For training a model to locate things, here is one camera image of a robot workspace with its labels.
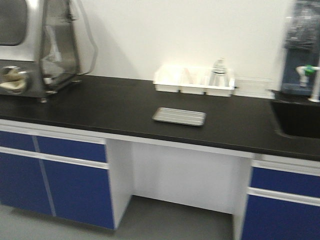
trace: green valve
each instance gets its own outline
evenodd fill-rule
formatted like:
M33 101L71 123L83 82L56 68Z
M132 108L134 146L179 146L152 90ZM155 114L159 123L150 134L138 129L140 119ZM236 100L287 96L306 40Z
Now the green valve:
M305 65L304 74L306 76L311 76L314 73L315 73L315 70L311 65Z

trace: gray floor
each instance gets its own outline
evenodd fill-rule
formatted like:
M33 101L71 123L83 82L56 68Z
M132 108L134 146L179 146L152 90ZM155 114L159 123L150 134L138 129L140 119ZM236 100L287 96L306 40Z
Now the gray floor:
M0 240L231 240L232 216L134 196L117 231L0 205Z

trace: black countertop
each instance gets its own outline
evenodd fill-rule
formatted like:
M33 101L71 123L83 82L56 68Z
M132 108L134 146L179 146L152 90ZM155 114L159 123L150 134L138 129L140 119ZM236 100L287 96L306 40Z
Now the black countertop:
M148 80L80 76L39 103L0 96L0 119L320 161L320 140L277 134L268 99L156 91ZM152 120L159 107L206 113L203 126Z

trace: plastic bag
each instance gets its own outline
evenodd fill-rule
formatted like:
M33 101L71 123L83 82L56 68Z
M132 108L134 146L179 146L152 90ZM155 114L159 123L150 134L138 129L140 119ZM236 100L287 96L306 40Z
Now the plastic bag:
M319 51L320 3L318 0L297 0L288 29L285 47Z
M54 28L50 25L46 25L45 29L50 40L51 47L49 55L45 56L41 60L43 68L42 70L44 75L50 76L50 78L54 79L63 74L65 70L57 64L62 62L62 56L58 49Z

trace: blue cabinet door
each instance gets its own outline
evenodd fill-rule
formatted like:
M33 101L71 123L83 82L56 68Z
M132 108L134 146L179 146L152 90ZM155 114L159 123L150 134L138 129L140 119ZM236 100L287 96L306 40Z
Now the blue cabinet door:
M318 240L320 207L250 195L242 240Z
M44 160L57 217L114 229L108 171Z
M4 205L51 214L38 159L0 153L0 200Z

